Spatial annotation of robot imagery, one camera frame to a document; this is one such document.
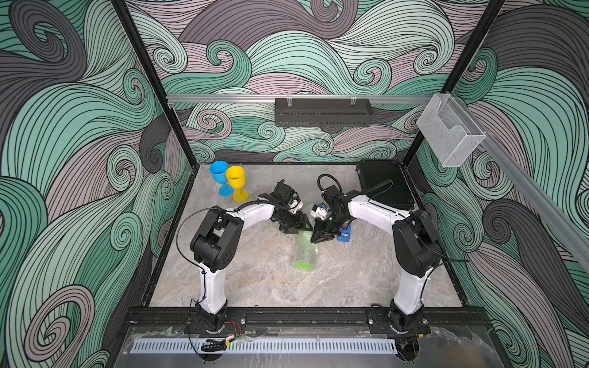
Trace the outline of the blue tape dispenser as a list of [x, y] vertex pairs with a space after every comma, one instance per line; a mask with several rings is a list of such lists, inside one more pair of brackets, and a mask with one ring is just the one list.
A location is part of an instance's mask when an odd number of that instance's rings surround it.
[[350, 240], [351, 240], [351, 227], [352, 227], [352, 222], [345, 222], [345, 224], [342, 225], [342, 227], [339, 230], [340, 235], [337, 237], [338, 242], [345, 242], [345, 243], [350, 242]]

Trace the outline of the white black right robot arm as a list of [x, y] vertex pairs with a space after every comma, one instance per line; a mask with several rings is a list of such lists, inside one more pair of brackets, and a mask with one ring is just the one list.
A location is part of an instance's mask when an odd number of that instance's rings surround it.
[[393, 332], [399, 334], [423, 327], [423, 292], [443, 257], [443, 247], [429, 214], [421, 209], [410, 212], [390, 207], [358, 191], [342, 193], [335, 186], [323, 190], [321, 195], [324, 202], [310, 211], [314, 218], [311, 242], [335, 239], [345, 225], [356, 219], [391, 235], [402, 271], [388, 320]]

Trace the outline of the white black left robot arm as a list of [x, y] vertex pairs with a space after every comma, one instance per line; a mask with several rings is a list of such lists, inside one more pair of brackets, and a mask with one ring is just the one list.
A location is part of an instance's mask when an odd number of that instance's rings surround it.
[[214, 206], [190, 242], [194, 261], [201, 269], [200, 296], [196, 306], [199, 318], [210, 331], [219, 331], [225, 323], [228, 299], [225, 295], [225, 269], [236, 255], [242, 232], [265, 221], [279, 224], [284, 234], [312, 230], [303, 213], [299, 194], [284, 180], [271, 193], [244, 202], [234, 209]]

